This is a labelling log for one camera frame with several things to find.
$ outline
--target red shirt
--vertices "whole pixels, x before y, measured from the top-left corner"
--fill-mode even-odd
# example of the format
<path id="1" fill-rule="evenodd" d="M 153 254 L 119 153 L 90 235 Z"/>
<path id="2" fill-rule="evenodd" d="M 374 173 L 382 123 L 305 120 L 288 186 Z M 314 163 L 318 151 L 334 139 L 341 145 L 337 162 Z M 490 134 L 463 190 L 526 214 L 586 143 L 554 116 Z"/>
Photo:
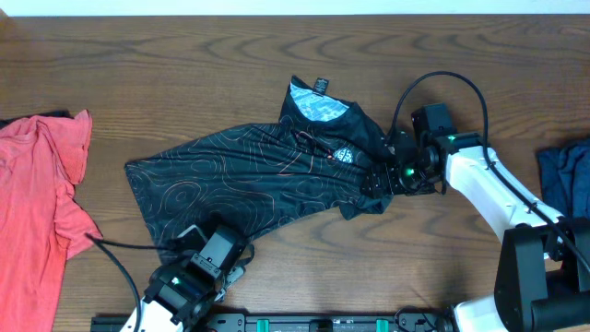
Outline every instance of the red shirt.
<path id="1" fill-rule="evenodd" d="M 96 225 L 74 202 L 92 119 L 33 116 L 0 130 L 0 331 L 51 331 L 65 260 Z"/>

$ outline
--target clothing label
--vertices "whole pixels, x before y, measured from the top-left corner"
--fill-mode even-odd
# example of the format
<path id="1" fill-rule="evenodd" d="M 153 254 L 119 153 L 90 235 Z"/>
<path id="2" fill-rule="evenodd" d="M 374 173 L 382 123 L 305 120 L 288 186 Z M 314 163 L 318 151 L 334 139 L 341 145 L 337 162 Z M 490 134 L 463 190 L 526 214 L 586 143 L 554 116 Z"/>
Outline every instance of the clothing label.
<path id="1" fill-rule="evenodd" d="M 325 95 L 325 91 L 328 89 L 328 83 L 330 83 L 329 80 L 327 80 L 325 78 L 318 77 L 315 80 L 315 84 L 313 85 L 313 91 L 315 91 L 321 95 Z"/>

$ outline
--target wooden table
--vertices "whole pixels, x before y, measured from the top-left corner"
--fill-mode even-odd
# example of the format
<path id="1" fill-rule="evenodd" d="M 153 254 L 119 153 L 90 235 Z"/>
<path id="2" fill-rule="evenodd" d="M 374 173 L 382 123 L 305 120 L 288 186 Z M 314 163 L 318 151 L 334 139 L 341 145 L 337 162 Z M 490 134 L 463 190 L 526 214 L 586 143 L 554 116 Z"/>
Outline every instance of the wooden table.
<path id="1" fill-rule="evenodd" d="M 89 109 L 94 129 L 77 202 L 106 238 L 150 243 L 126 181 L 128 160 L 245 123 L 274 123 L 292 74 L 331 80 L 384 130 L 416 77 L 472 78 L 490 108 L 490 142 L 540 195 L 535 151 L 590 131 L 590 29 L 579 16 L 326 18 L 17 18 L 0 20 L 0 117 Z M 462 131 L 481 130 L 478 101 L 453 78 L 425 81 L 400 120 L 446 102 Z M 469 202 L 396 197 L 383 215 L 337 209 L 257 240 L 224 305 L 251 313 L 392 313 L 490 293 L 500 244 Z M 114 250 L 139 289 L 156 253 Z M 134 301 L 93 248 L 67 263 L 55 331 Z"/>

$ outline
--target black cable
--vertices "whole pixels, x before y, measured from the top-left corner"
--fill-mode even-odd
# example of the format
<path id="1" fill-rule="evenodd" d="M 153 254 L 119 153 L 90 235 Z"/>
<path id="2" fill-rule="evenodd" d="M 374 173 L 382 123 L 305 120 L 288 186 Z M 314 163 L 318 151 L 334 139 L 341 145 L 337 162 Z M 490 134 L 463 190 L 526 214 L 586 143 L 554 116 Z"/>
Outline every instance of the black cable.
<path id="1" fill-rule="evenodd" d="M 117 259 L 117 257 L 115 257 L 111 251 L 107 248 L 104 247 L 104 245 L 102 245 L 103 243 L 107 243 L 104 240 L 99 240 L 99 239 L 95 239 L 94 237 L 92 237 L 90 234 L 86 234 L 86 236 L 92 241 L 94 242 L 94 244 L 99 247 L 99 249 L 102 250 L 102 252 L 104 254 L 106 254 L 111 260 L 112 262 L 119 267 L 119 270 L 121 271 L 121 273 L 123 273 L 123 276 L 125 277 L 125 279 L 127 280 L 127 283 L 129 284 L 129 287 L 131 287 L 131 292 L 133 293 L 133 297 L 136 300 L 136 308 L 137 308 L 137 315 L 136 315 L 136 327 L 133 329 L 134 332 L 138 332 L 139 331 L 139 325 L 141 324 L 141 300 L 139 299 L 139 292 L 137 291 L 137 287 L 136 284 L 133 282 L 133 279 L 131 278 L 131 276 L 129 275 L 129 272 L 127 272 L 127 270 L 125 269 L 125 267 L 123 266 L 123 264 L 121 264 L 121 262 L 119 262 L 119 260 Z"/>
<path id="2" fill-rule="evenodd" d="M 392 122 L 392 127 L 389 129 L 388 138 L 391 140 L 391 136 L 395 134 L 395 124 L 397 122 L 397 116 L 399 115 L 399 110 L 401 109 L 402 103 L 404 102 L 406 96 L 413 88 L 415 88 L 418 85 L 419 82 L 423 81 L 428 77 L 433 76 L 450 76 L 459 78 L 465 83 L 467 83 L 467 85 L 476 92 L 479 98 L 479 102 L 481 103 L 481 111 L 483 112 L 482 148 L 483 158 L 485 159 L 488 167 L 496 175 L 496 177 L 498 177 L 500 182 L 502 182 L 511 192 L 513 192 L 513 194 L 516 197 L 518 197 L 518 199 L 520 199 L 526 205 L 530 212 L 535 213 L 536 215 L 538 215 L 539 218 L 541 218 L 541 220 L 545 221 L 548 224 L 551 230 L 555 232 L 555 234 L 563 240 L 563 244 L 565 244 L 565 246 L 568 249 L 570 249 L 570 251 L 572 251 L 573 255 L 578 259 L 580 264 L 582 264 L 584 268 L 588 271 L 588 273 L 590 273 L 590 264 L 588 264 L 588 260 L 584 257 L 582 252 L 580 252 L 580 250 L 575 246 L 575 244 L 573 244 L 572 240 L 570 240 L 570 238 L 563 233 L 563 231 L 557 226 L 557 224 L 553 220 L 551 220 L 551 218 L 543 214 L 543 212 L 541 212 L 541 210 L 537 208 L 537 205 L 535 203 L 529 202 L 528 199 L 526 199 L 526 197 L 521 192 L 514 188 L 514 186 L 510 182 L 508 182 L 506 178 L 504 178 L 504 176 L 498 171 L 498 169 L 496 169 L 494 162 L 490 160 L 490 155 L 488 154 L 488 106 L 486 105 L 486 100 L 483 98 L 483 94 L 481 94 L 481 91 L 479 91 L 478 87 L 467 77 L 449 71 L 436 71 L 426 74 L 415 80 L 414 83 L 412 83 L 409 86 L 409 88 L 407 88 L 406 92 L 404 92 L 401 99 L 399 100 L 399 103 L 397 104 L 397 107 L 395 107 L 394 121 Z"/>
<path id="3" fill-rule="evenodd" d="M 108 244 L 116 247 L 126 248 L 126 249 L 138 249 L 138 250 L 171 250 L 165 246 L 156 246 L 156 245 L 137 245 L 137 244 L 127 244 L 127 243 L 117 243 L 115 241 L 109 240 L 102 240 L 93 238 L 95 242 L 100 242 L 102 244 Z"/>

